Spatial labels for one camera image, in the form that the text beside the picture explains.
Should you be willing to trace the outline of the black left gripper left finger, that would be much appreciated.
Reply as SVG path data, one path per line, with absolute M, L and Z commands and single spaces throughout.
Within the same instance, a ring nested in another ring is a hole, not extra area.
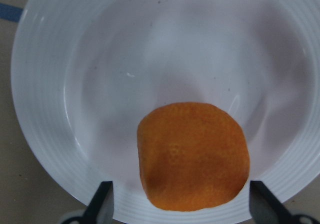
M 111 224 L 114 215 L 112 181 L 102 181 L 83 213 L 84 224 Z

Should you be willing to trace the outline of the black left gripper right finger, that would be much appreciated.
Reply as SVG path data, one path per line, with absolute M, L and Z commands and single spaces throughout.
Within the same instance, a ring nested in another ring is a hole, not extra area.
M 249 212 L 256 224 L 296 224 L 293 215 L 259 180 L 249 184 Z

